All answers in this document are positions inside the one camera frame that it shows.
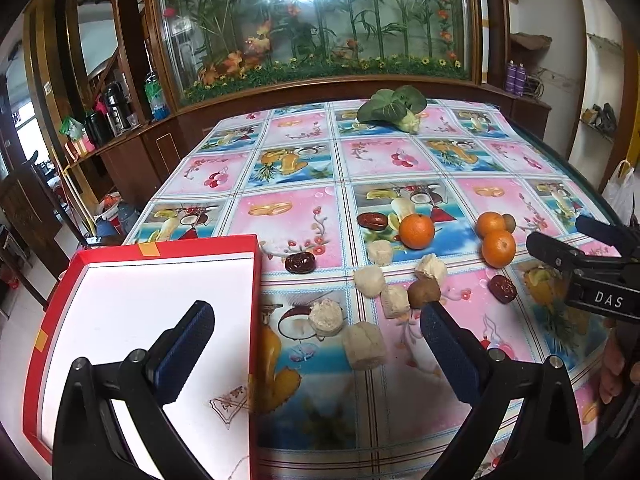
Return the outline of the person's right hand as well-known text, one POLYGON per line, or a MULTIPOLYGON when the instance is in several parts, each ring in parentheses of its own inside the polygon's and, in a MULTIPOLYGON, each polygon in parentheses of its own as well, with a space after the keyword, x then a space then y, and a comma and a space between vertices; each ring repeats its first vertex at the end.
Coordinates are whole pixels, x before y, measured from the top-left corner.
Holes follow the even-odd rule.
POLYGON ((602 365, 600 370, 599 396, 604 404, 609 404, 616 396, 622 393, 624 378, 623 370, 626 364, 623 351, 615 336, 616 322, 612 318, 606 318, 603 325, 608 329, 602 365))

